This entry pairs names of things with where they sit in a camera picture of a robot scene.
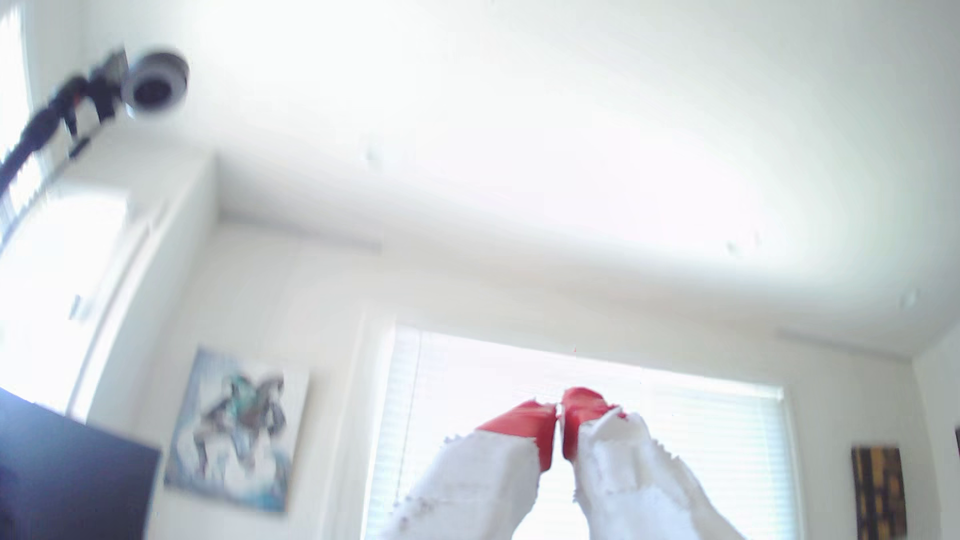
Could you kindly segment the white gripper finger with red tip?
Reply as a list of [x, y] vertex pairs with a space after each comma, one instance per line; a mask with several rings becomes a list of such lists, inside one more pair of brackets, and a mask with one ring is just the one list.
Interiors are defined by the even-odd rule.
[[447, 440], [380, 539], [511, 539], [554, 452], [557, 405], [529, 399]]
[[567, 389], [561, 406], [562, 452], [590, 539], [743, 539], [640, 414], [586, 387]]

